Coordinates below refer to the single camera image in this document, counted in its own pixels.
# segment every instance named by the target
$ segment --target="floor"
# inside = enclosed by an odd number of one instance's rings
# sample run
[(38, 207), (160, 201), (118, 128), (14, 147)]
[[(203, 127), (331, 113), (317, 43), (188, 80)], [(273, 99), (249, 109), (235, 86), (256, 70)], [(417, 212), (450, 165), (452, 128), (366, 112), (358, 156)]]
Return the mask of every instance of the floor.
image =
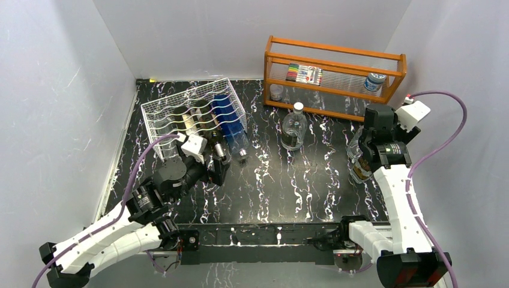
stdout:
[[(130, 170), (149, 144), (140, 105), (204, 83), (140, 82), (106, 212), (120, 202)], [(279, 142), (288, 110), (262, 104), (261, 80), (232, 84), (247, 114), (249, 158), (245, 164), (232, 162), (222, 187), (198, 183), (174, 204), (171, 215), (176, 223), (320, 222), (354, 214), (388, 220), (376, 183), (355, 184), (349, 176), (346, 145), (356, 122), (306, 114), (309, 130), (304, 145), (289, 152)], [(138, 180), (161, 164), (153, 152), (148, 154)]]

